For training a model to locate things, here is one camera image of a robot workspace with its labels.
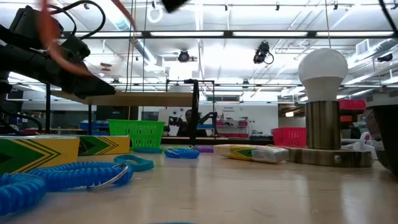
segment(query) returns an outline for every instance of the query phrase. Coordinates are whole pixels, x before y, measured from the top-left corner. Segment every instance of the metal cylinder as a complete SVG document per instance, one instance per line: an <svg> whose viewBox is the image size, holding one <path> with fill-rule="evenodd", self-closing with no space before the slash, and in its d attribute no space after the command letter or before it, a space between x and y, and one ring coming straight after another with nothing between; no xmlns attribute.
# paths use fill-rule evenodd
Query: metal cylinder
<svg viewBox="0 0 398 224"><path fill-rule="evenodd" d="M308 148L341 148L339 112L338 101L314 101L305 104Z"/></svg>

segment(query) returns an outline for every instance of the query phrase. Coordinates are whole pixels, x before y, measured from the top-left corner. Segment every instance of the yellow box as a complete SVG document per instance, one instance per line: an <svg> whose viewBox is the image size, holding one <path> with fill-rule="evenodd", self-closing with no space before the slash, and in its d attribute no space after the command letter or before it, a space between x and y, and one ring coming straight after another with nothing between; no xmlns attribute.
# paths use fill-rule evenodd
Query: yellow box
<svg viewBox="0 0 398 224"><path fill-rule="evenodd" d="M77 136L1 136L0 175L76 162Z"/></svg>
<svg viewBox="0 0 398 224"><path fill-rule="evenodd" d="M129 154L129 136L79 136L79 156Z"/></svg>

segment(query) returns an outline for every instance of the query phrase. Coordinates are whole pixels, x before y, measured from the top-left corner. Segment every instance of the blue coiled keychain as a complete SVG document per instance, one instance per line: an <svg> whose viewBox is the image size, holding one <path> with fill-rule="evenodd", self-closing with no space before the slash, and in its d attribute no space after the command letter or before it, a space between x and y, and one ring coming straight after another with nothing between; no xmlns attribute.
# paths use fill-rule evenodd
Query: blue coiled keychain
<svg viewBox="0 0 398 224"><path fill-rule="evenodd" d="M176 159L196 159L199 157L199 151L194 149L166 149L164 154L168 158Z"/></svg>
<svg viewBox="0 0 398 224"><path fill-rule="evenodd" d="M127 164L115 162L73 162L34 169L28 174L4 174L0 177L0 215L37 203L46 191L81 186L99 190L110 184L126 184L131 177Z"/></svg>

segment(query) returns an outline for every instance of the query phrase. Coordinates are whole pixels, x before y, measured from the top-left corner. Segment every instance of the wooden table surface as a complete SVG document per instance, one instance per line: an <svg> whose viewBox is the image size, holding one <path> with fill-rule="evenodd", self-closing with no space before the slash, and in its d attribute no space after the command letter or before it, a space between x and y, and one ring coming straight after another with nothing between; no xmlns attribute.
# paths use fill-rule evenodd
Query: wooden table surface
<svg viewBox="0 0 398 224"><path fill-rule="evenodd" d="M344 169L261 164L212 154L153 159L128 185L48 193L0 223L397 223L398 182L378 162ZM114 156L79 157L112 161Z"/></svg>

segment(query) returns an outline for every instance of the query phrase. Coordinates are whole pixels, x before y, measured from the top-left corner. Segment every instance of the white light bulb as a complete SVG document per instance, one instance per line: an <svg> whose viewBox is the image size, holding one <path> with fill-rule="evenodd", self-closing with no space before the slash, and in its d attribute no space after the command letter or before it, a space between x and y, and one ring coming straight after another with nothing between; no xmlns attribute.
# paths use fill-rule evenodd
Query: white light bulb
<svg viewBox="0 0 398 224"><path fill-rule="evenodd" d="M335 101L347 73L344 56L329 48L314 50L298 66L298 77L305 86L308 101Z"/></svg>

